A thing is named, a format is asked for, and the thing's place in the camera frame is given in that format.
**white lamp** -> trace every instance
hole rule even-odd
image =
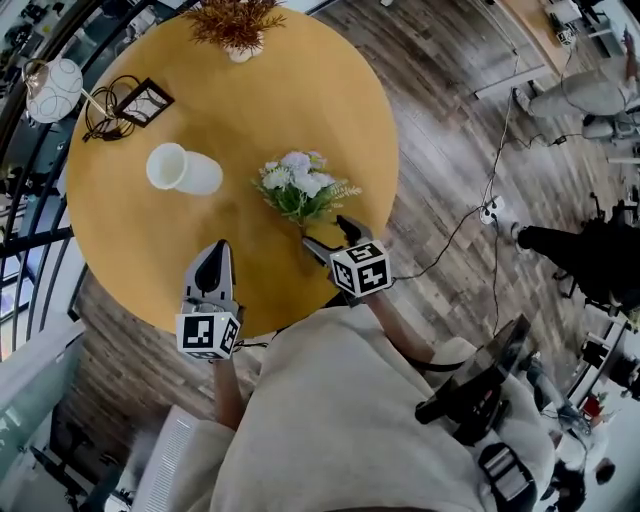
[[[34,71],[27,68],[40,64]],[[55,123],[73,110],[80,96],[87,100],[105,117],[114,119],[82,88],[82,71],[69,59],[44,62],[28,60],[22,67],[22,80],[27,86],[27,110],[39,123]]]

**black device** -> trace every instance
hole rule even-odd
[[[47,15],[47,7],[40,7],[39,5],[29,4],[20,13],[21,18],[31,18],[33,20],[33,24],[37,25],[42,21],[42,19]]]
[[[29,23],[23,23],[11,27],[4,36],[6,43],[13,49],[20,48],[29,39],[33,27]]]
[[[502,400],[501,386],[511,373],[531,324],[520,315],[505,325],[492,344],[502,346],[499,357],[486,369],[479,361],[470,362],[479,370],[469,378],[473,367],[465,365],[436,391],[434,397],[416,407],[416,419],[426,425],[447,416],[459,424],[453,437],[465,446],[473,446],[497,426],[508,409]]]

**lamp shade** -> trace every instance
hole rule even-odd
[[[48,62],[33,73],[25,73],[27,110],[39,123],[54,123],[66,116],[82,93],[82,72],[69,59]]]

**black strap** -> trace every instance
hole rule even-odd
[[[462,361],[461,363],[453,363],[453,364],[433,364],[433,363],[425,363],[423,361],[418,361],[417,359],[412,359],[409,356],[404,356],[407,362],[417,368],[418,370],[423,370],[426,372],[434,372],[434,373],[447,373],[454,372],[458,368],[461,368],[466,361]]]

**black picture frame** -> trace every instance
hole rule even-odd
[[[151,96],[147,91],[153,92],[156,96],[161,98],[161,101]],[[141,110],[134,110],[133,112],[131,111],[131,104],[140,101],[151,104],[149,112]],[[151,121],[158,117],[162,112],[164,112],[167,107],[173,102],[174,99],[171,96],[169,96],[164,90],[162,90],[160,86],[153,80],[147,78],[133,91],[131,91],[126,96],[126,98],[124,98],[116,105],[116,107],[113,109],[113,113],[120,119],[125,119],[135,126],[144,128],[148,126],[149,123],[151,123]]]

